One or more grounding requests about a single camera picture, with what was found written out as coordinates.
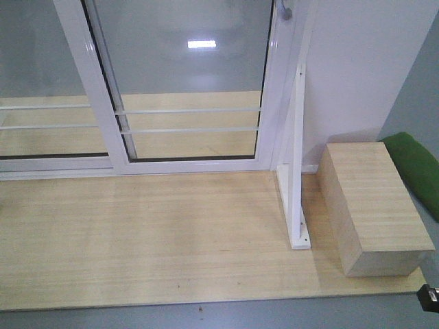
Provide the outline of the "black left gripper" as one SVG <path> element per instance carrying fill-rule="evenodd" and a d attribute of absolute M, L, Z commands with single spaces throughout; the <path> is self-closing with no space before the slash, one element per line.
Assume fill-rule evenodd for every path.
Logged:
<path fill-rule="evenodd" d="M 420 302 L 421 308 L 426 312 L 439 312 L 438 288 L 424 284 L 417 292 L 416 296 Z"/>

